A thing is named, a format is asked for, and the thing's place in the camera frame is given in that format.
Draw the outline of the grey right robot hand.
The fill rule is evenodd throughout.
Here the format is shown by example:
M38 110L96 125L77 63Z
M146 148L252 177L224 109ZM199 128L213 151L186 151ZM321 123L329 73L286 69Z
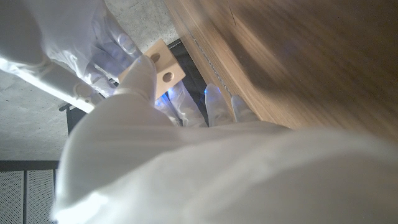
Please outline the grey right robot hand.
M1 1L1 71L84 112L141 54L104 1Z

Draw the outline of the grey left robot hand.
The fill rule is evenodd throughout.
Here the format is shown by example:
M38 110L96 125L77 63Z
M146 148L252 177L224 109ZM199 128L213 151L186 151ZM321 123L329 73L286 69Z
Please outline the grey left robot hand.
M335 129L234 119L206 89L212 127L177 127L155 108L140 56L116 94L73 129L60 159L59 223L396 223L397 144Z

